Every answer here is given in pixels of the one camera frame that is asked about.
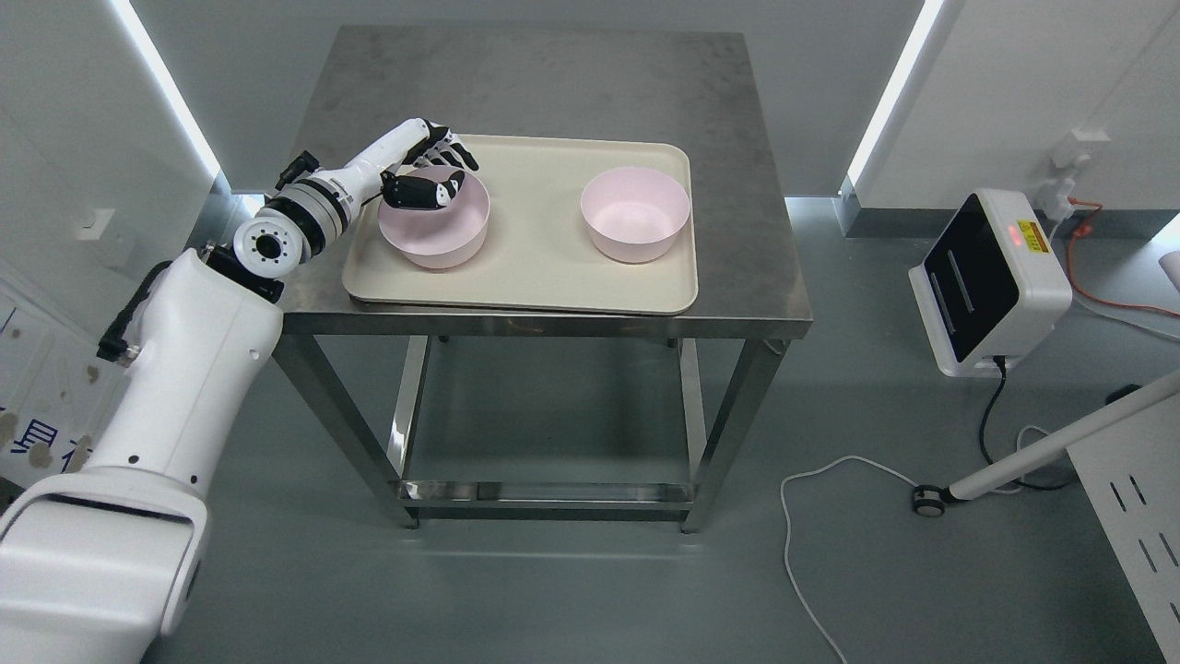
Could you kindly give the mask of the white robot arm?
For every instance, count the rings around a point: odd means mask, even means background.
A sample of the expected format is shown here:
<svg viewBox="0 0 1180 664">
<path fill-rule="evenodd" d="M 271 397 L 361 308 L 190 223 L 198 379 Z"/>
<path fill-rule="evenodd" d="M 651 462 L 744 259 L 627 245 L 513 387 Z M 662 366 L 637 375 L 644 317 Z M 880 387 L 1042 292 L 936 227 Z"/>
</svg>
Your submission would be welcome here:
<svg viewBox="0 0 1180 664">
<path fill-rule="evenodd" d="M 4 512 L 4 662 L 136 663 L 173 635 L 206 554 L 206 492 L 281 336 L 278 278 L 347 230 L 406 159 L 306 156 L 229 245 L 188 249 L 142 290 L 129 386 L 81 471 Z"/>
</svg>

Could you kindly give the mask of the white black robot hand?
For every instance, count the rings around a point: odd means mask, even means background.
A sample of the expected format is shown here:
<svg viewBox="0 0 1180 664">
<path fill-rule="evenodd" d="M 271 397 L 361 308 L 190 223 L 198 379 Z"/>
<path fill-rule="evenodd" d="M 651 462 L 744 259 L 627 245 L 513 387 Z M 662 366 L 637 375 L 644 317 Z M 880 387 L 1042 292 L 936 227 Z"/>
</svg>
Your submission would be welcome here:
<svg viewBox="0 0 1180 664">
<path fill-rule="evenodd" d="M 454 167 L 446 180 L 399 176 L 400 167 Z M 358 200 L 380 197 L 389 208 L 440 210 L 460 192 L 465 176 L 480 169 L 476 155 L 451 127 L 424 118 L 409 118 L 363 147 L 342 169 L 346 192 Z"/>
</svg>

